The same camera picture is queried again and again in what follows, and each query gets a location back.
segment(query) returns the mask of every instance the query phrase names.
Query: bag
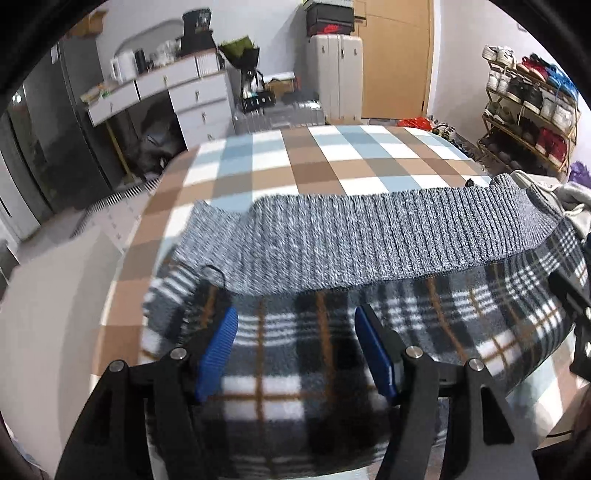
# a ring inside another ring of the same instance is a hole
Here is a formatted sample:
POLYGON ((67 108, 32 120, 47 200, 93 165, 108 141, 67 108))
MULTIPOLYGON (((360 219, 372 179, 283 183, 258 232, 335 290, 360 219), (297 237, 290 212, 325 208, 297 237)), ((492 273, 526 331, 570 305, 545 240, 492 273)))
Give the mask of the bag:
POLYGON ((430 132, 433 128, 431 126, 431 122, 423 116, 418 116, 416 118, 404 118, 402 120, 398 120, 396 124, 397 127, 410 127, 410 128, 420 128, 421 130, 426 130, 430 132))

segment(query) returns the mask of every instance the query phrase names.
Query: desk drawer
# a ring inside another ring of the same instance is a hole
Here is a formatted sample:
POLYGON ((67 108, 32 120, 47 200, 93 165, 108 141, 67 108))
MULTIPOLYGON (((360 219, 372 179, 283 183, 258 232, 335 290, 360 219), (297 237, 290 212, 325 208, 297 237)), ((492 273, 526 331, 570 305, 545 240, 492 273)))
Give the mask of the desk drawer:
POLYGON ((191 56, 153 72, 144 73, 136 79, 135 83, 138 85, 140 97, 144 99, 198 76, 195 58, 191 56))
POLYGON ((97 126, 119 113, 122 110, 138 103, 138 92, 135 90, 135 84, 129 82, 123 87, 117 88, 106 98, 99 99, 94 105, 88 108, 90 120, 94 126, 97 126))
POLYGON ((226 77, 223 74, 180 85, 168 91, 175 112, 182 112, 206 103, 228 98, 226 77))
POLYGON ((194 108, 190 110, 190 113, 193 117, 201 119, 201 125, 216 124, 232 117, 232 111, 230 110, 228 100, 222 100, 220 102, 194 108))
POLYGON ((181 126, 187 149, 211 140, 230 137, 234 134, 231 117, 217 123, 203 124, 202 111, 199 109, 180 113, 178 123, 181 126))

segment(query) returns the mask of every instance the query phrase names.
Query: plaid blanket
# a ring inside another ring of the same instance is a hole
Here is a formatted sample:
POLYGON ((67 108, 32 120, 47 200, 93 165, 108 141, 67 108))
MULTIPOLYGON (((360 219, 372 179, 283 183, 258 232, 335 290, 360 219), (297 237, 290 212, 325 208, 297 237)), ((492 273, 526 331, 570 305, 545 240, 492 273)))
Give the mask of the plaid blanket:
MULTIPOLYGON (((588 278, 570 222, 528 193, 547 220, 535 245, 413 278, 289 293, 236 292, 232 282, 224 288, 218 272, 196 271, 171 252, 146 299, 144 349, 164 353, 229 305, 239 315, 219 392, 201 410, 220 474, 312 476, 383 456, 391 433, 387 405, 356 340, 353 315, 360 303, 370 303, 408 345, 437 360, 482 358, 506 392, 532 373, 571 328, 547 276, 562 268, 585 287, 588 278)), ((501 235, 518 242, 515 231, 501 235)), ((444 402, 440 411, 439 437, 446 429, 444 402)))

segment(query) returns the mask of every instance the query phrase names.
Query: wooden door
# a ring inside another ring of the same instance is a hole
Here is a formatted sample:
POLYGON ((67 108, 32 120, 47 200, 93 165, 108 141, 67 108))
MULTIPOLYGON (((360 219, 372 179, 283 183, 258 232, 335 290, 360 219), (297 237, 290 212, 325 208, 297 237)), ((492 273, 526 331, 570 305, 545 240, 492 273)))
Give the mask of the wooden door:
POLYGON ((355 30, 363 39, 364 118, 423 114, 431 72, 431 2, 355 2, 355 30))

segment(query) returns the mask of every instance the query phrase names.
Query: electric kettle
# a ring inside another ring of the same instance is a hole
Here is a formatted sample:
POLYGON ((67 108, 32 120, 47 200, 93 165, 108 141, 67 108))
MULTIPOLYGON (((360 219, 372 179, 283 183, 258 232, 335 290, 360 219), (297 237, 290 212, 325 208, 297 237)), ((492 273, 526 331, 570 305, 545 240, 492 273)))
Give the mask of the electric kettle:
POLYGON ((138 76, 138 66, 133 51, 123 51, 111 59, 111 76, 119 83, 128 82, 138 76))

